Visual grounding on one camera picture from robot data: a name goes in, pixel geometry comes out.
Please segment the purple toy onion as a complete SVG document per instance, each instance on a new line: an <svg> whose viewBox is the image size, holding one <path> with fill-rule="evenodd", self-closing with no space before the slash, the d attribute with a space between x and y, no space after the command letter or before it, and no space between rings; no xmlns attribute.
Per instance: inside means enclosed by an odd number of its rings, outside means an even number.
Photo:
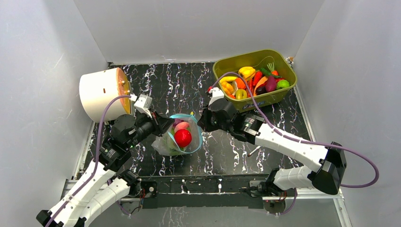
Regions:
<svg viewBox="0 0 401 227"><path fill-rule="evenodd" d="M180 124L184 122L184 120L179 119L179 118L174 118L174 123L173 123L173 127L175 127L176 125Z"/></svg>

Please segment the pink toy peach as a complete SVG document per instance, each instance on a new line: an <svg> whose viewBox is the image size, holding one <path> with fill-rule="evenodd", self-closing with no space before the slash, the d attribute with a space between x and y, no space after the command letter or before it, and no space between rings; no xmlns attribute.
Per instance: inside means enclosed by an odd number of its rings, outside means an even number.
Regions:
<svg viewBox="0 0 401 227"><path fill-rule="evenodd" d="M174 132L177 132L179 130L186 130L189 127L190 125L188 122L180 122L174 127Z"/></svg>

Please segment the green toy leaf vegetable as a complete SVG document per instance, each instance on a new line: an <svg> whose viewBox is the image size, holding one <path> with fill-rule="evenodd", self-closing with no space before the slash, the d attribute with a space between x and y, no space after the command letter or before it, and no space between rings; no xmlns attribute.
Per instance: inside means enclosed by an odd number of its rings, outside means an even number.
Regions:
<svg viewBox="0 0 401 227"><path fill-rule="evenodd" d="M181 155L181 150L180 148L176 145L176 142L174 140L174 130L171 128L166 136L166 143L167 143L167 148L168 148L168 155L169 156L177 156Z"/></svg>

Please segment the red toy apple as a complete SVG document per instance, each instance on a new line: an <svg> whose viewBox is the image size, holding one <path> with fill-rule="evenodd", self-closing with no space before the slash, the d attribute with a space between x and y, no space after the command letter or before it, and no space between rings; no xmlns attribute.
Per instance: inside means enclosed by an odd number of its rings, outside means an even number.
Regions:
<svg viewBox="0 0 401 227"><path fill-rule="evenodd" d="M185 148L192 141L192 135L189 130L179 130L174 134L174 140L178 147Z"/></svg>

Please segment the clear zip top bag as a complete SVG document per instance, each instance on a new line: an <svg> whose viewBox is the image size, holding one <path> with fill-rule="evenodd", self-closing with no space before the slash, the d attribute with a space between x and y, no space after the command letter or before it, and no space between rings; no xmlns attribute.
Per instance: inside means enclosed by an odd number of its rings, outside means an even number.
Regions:
<svg viewBox="0 0 401 227"><path fill-rule="evenodd" d="M156 137L152 148L163 156L186 155L199 150L203 137L194 115L179 113L170 118L173 124L161 137Z"/></svg>

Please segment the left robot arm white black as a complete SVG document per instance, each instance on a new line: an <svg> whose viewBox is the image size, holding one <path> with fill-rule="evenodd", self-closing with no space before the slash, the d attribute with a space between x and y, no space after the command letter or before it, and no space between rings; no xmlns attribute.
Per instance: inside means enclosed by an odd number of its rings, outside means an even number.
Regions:
<svg viewBox="0 0 401 227"><path fill-rule="evenodd" d="M119 199L139 195L139 176L130 170L118 171L135 145L150 135L163 135L173 123L174 119L156 112L119 116L103 140L98 158L70 191L50 210L41 210L36 220L43 227L88 227Z"/></svg>

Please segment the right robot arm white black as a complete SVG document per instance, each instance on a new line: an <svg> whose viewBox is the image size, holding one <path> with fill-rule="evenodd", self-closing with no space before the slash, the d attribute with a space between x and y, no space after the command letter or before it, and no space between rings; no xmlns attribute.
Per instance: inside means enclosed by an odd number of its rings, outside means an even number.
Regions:
<svg viewBox="0 0 401 227"><path fill-rule="evenodd" d="M238 141L269 148L301 162L301 167L272 170L262 190L273 196L292 188L315 188L329 195L339 192L347 167L339 143L315 145L281 129L271 128L262 117L240 113L224 98L203 108L198 126L205 132L229 132Z"/></svg>

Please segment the orange toy tangerine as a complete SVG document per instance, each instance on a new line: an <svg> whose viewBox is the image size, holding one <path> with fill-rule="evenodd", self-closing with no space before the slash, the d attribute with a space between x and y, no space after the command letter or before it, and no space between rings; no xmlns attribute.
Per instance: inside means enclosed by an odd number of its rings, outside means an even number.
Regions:
<svg viewBox="0 0 401 227"><path fill-rule="evenodd" d="M237 85L237 88L238 88L238 89L243 89L243 90L246 90L246 89L247 89L247 88L246 88L247 83L244 82L244 81L242 80L242 78L237 78L237 79L235 80L235 82L236 82L236 85Z"/></svg>

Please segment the yellow toy banana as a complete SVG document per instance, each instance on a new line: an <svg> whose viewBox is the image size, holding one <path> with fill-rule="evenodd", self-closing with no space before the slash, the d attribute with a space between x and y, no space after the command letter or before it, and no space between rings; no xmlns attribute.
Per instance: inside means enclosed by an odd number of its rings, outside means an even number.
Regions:
<svg viewBox="0 0 401 227"><path fill-rule="evenodd" d="M222 77L222 78L219 80L219 82L220 82L220 83L223 83L223 82L232 82L232 81L235 81L236 79L237 79L236 76L224 76L224 77Z"/></svg>

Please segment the dark purple toy eggplant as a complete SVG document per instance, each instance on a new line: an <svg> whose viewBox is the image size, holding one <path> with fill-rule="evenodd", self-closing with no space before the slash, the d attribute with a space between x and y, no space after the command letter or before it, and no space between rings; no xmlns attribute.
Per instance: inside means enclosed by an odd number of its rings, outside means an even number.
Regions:
<svg viewBox="0 0 401 227"><path fill-rule="evenodd" d="M261 86L257 87L256 90L255 90L255 94L256 94L257 96L258 96L258 95L265 94L265 93L267 93L267 90L266 90L265 85L261 85Z"/></svg>

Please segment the red white marker pen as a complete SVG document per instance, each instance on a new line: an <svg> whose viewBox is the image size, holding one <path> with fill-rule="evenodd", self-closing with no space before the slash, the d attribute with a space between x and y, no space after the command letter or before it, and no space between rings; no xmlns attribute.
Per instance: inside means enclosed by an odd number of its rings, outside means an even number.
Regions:
<svg viewBox="0 0 401 227"><path fill-rule="evenodd" d="M252 156L256 151L258 151L261 148L261 146L257 146L255 149L253 149L249 154L247 154L248 157Z"/></svg>

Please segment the red toy chili pepper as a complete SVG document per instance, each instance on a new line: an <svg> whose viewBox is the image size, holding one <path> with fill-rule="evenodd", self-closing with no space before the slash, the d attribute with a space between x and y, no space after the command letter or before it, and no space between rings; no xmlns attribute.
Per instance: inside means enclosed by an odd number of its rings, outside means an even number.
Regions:
<svg viewBox="0 0 401 227"><path fill-rule="evenodd" d="M258 82L261 80L263 77L263 73L261 71L257 71L253 77L253 86L256 87Z"/></svg>

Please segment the olive green plastic bin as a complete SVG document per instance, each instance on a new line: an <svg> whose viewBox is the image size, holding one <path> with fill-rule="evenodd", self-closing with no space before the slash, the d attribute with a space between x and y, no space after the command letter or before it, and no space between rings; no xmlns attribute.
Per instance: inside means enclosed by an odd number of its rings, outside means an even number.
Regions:
<svg viewBox="0 0 401 227"><path fill-rule="evenodd" d="M282 101L297 83L284 57L271 49L218 60L213 73L218 87L240 112Z"/></svg>

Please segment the lime green toy fruit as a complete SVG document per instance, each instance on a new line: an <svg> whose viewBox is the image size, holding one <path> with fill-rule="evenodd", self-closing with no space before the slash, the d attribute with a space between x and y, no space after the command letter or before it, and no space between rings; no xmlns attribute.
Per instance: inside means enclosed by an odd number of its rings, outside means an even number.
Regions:
<svg viewBox="0 0 401 227"><path fill-rule="evenodd" d="M285 80L285 79L279 80L279 81L276 83L276 89L277 89L277 90L284 89L284 88L288 88L288 87L290 87L290 83L289 83L287 80Z"/></svg>

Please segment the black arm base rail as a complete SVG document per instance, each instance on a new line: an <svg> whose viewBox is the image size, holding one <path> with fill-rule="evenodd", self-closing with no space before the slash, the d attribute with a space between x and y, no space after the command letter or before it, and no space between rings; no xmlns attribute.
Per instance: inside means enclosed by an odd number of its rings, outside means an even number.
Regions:
<svg viewBox="0 0 401 227"><path fill-rule="evenodd" d="M294 190L272 192L267 175L143 176L146 209L167 207L270 207L282 210Z"/></svg>

